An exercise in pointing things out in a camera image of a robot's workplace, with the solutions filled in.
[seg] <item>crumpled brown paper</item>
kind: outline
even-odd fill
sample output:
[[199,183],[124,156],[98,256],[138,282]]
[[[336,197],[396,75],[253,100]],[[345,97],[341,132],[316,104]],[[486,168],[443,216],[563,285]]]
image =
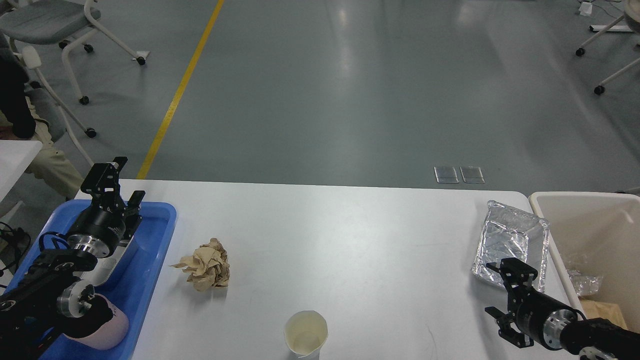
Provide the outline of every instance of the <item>crumpled brown paper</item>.
[[182,256],[180,263],[170,266],[186,266],[182,272],[190,273],[187,282],[193,282],[193,287],[198,291],[221,288],[229,284],[227,251],[216,238],[209,240],[208,244],[201,245],[192,256]]
[[628,330],[627,323],[625,322],[624,317],[622,317],[622,311],[620,310],[619,305],[585,299],[580,299],[580,304],[582,305],[582,309],[584,310],[584,314],[587,318],[607,319],[613,324]]

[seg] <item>plastic bin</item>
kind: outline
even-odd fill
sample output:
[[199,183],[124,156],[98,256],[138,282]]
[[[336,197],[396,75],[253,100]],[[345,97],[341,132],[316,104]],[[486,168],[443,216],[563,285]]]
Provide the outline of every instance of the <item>plastic bin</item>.
[[531,208],[550,222],[551,254],[571,306],[582,309],[562,255],[585,254],[585,274],[603,275],[591,300],[619,304],[632,331],[640,331],[640,197],[616,193],[537,192]]

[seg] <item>chair leg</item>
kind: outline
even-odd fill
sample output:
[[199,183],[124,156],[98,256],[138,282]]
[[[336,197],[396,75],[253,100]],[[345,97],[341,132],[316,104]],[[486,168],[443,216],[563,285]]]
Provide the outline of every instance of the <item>chair leg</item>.
[[86,151],[84,150],[84,147],[82,147],[82,145],[80,145],[80,143],[78,142],[78,139],[76,138],[76,134],[74,134],[73,130],[71,130],[71,126],[69,125],[69,120],[67,120],[67,116],[66,116],[65,112],[62,110],[62,107],[60,106],[60,104],[58,104],[57,108],[58,108],[58,111],[60,111],[60,115],[62,117],[62,121],[65,122],[65,127],[67,128],[67,132],[69,133],[69,137],[71,138],[71,142],[74,143],[74,145],[76,146],[76,149],[78,149],[78,151],[82,154],[82,156],[84,157],[86,162],[89,163],[89,166],[92,167],[93,166],[93,160],[91,159],[89,154],[86,153]]
[[602,34],[606,33],[607,30],[613,28],[617,23],[621,22],[625,18],[624,14],[620,15],[616,20],[613,20],[612,23],[605,26],[602,30],[595,33],[592,37],[588,38],[585,42],[583,42],[580,47],[576,50],[575,54],[577,56],[584,55],[584,47],[592,43],[592,41],[596,40],[598,37],[602,36]]
[[639,63],[640,63],[640,59],[636,59],[635,61],[633,61],[629,65],[627,65],[627,66],[623,67],[622,69],[614,72],[613,75],[611,75],[608,78],[602,80],[600,82],[600,84],[598,84],[598,86],[596,86],[596,88],[593,90],[593,92],[596,93],[597,95],[600,95],[600,94],[604,93],[604,85],[606,85],[608,82],[612,81],[613,79],[617,78],[618,76],[622,75],[624,72],[629,71],[632,67],[636,66]]
[[44,75],[42,74],[42,71],[40,71],[40,69],[35,68],[33,70],[36,72],[36,75],[38,76],[38,79],[40,79],[40,82],[42,83],[42,86],[44,86],[44,88],[47,89],[47,92],[49,93],[49,95],[56,102],[56,107],[58,108],[58,111],[60,112],[60,116],[62,118],[62,121],[64,121],[64,123],[65,123],[65,128],[67,129],[67,132],[69,133],[69,137],[71,138],[71,142],[74,143],[74,145],[76,146],[76,149],[78,149],[80,154],[82,154],[82,156],[84,157],[86,162],[89,163],[89,166],[93,166],[93,160],[91,159],[89,154],[87,154],[87,152],[85,151],[84,147],[82,145],[80,145],[80,142],[78,142],[78,139],[76,138],[76,134],[71,129],[71,125],[69,124],[69,120],[67,119],[67,114],[65,114],[65,111],[69,114],[69,116],[71,116],[72,119],[74,119],[76,124],[90,138],[95,137],[95,130],[93,130],[90,127],[89,128],[85,127],[84,124],[80,121],[80,119],[78,119],[74,115],[74,113],[71,111],[71,109],[58,97],[58,94],[56,94],[56,92],[53,91],[53,89],[51,88],[51,85],[44,78]]
[[98,20],[96,20],[91,15],[91,2],[90,1],[87,1],[84,4],[84,17],[86,17],[86,19],[89,22],[91,22],[91,24],[92,24],[92,26],[94,28],[99,29],[101,32],[103,32],[105,35],[107,35],[108,38],[112,39],[113,42],[118,44],[118,46],[120,46],[124,51],[128,52],[134,58],[138,58],[138,54],[135,51],[133,51],[129,46],[127,46],[127,44],[122,42],[122,40],[117,38],[112,32],[110,32],[104,25],[102,25]]
[[94,138],[95,130],[90,127],[87,128],[86,126],[84,126],[84,124],[80,121],[80,119],[76,117],[73,111],[71,111],[71,109],[62,101],[62,99],[60,99],[58,94],[56,94],[56,92],[53,91],[53,88],[51,88],[51,85],[49,84],[49,82],[44,78],[42,71],[40,71],[40,69],[38,68],[33,69],[33,71],[35,71],[42,86],[44,86],[44,88],[47,89],[47,92],[49,93],[49,95],[51,95],[54,101],[56,101],[56,104],[62,107],[69,114],[69,116],[71,116],[71,118],[76,122],[76,124],[82,129],[82,131],[84,131],[84,133],[87,136],[89,136],[90,138]]
[[88,104],[89,98],[86,96],[83,96],[82,92],[80,91],[80,85],[78,85],[76,75],[74,75],[74,71],[71,68],[71,63],[69,62],[69,52],[71,52],[71,50],[81,45],[83,42],[86,42],[87,40],[89,40],[89,38],[94,36],[96,33],[98,33],[97,29],[91,29],[91,31],[75,39],[69,45],[65,46],[64,49],[62,49],[62,65],[64,65],[65,70],[67,71],[67,75],[69,76],[69,80],[71,80],[71,86],[74,89],[76,98],[82,105]]

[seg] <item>gray chair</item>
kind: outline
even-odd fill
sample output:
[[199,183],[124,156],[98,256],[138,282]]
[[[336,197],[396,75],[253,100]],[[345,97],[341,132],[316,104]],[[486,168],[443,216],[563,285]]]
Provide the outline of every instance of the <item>gray chair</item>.
[[[71,118],[88,137],[94,138],[97,133],[94,129],[85,127],[84,124],[73,114],[71,109],[69,109],[68,106],[64,102],[62,102],[62,100],[60,100],[58,94],[53,91],[47,80],[42,75],[42,72],[40,72],[40,69],[38,69],[38,62],[40,59],[35,52],[35,49],[31,46],[26,46],[22,51],[23,54],[25,54],[27,57],[30,57],[30,59],[27,59],[28,65],[30,65],[29,68],[36,72],[38,78],[40,79],[40,82],[45,87],[43,89],[39,87],[40,83],[38,83],[37,81],[32,81],[31,88],[25,91],[25,95],[29,97],[31,103],[38,110],[38,115],[47,120],[47,127],[49,128],[49,134],[51,134],[51,140],[53,140],[53,142],[56,142],[65,134],[65,131],[68,132],[69,137],[71,137],[71,141],[74,143],[78,151],[83,155],[89,165],[92,166],[93,160],[86,153],[82,145],[80,145],[80,143],[77,141],[73,130],[71,130],[70,128],[69,121],[67,120],[67,115],[71,116]],[[28,83],[29,76],[17,58],[17,56],[22,56],[24,59],[25,55],[16,55],[10,49],[9,43],[6,41],[4,35],[0,33],[0,58],[6,60],[6,62],[8,63],[14,62],[16,64],[16,71],[18,71],[22,76],[22,82]]]
[[[107,28],[98,22],[100,11],[92,4],[95,0],[85,0],[84,5],[71,3],[66,0],[39,0],[30,3],[0,17],[0,32],[10,38],[13,52],[17,52],[15,40],[28,44],[47,45],[59,44],[62,49],[62,64],[69,76],[71,85],[78,101],[85,105],[89,103],[89,97],[82,94],[76,76],[69,62],[69,52],[81,44],[87,53],[93,51],[93,47],[86,42],[99,31],[112,39],[122,49],[133,56],[140,65],[146,60],[133,51]],[[90,29],[73,41],[74,35]]]
[[[613,26],[615,26],[617,23],[621,22],[622,20],[626,20],[629,28],[633,30],[635,33],[640,34],[640,0],[625,0],[625,13],[620,15],[616,20],[613,20],[612,23],[605,26],[602,30],[598,31],[598,33],[596,33],[592,37],[588,38],[585,42],[583,42],[580,45],[580,47],[575,51],[576,56],[584,56],[584,54],[586,53],[584,48],[587,45],[589,45],[592,41],[602,36],[604,33],[607,32],[607,30],[611,29]],[[596,86],[593,89],[593,92],[596,93],[596,95],[602,95],[605,90],[604,86],[608,82],[622,75],[624,72],[629,71],[631,68],[635,67],[638,64],[640,64],[640,59],[637,59],[636,61],[633,61],[632,63],[628,64],[622,69],[616,71],[608,78],[602,80],[598,84],[598,86]]]

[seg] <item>white paper cup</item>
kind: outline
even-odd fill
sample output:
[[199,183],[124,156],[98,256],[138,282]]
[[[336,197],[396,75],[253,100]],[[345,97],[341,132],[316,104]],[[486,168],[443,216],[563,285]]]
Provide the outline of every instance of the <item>white paper cup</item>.
[[129,318],[119,308],[113,305],[109,299],[96,294],[96,296],[102,297],[107,302],[107,306],[113,312],[113,318],[106,322],[100,329],[96,330],[93,334],[84,338],[72,338],[65,335],[71,340],[75,340],[81,344],[85,344],[88,347],[92,347],[98,350],[107,350],[118,345],[122,339],[124,339],[127,331],[129,330]]
[[284,340],[298,359],[317,357],[328,335],[326,320],[313,310],[294,314],[284,326]]

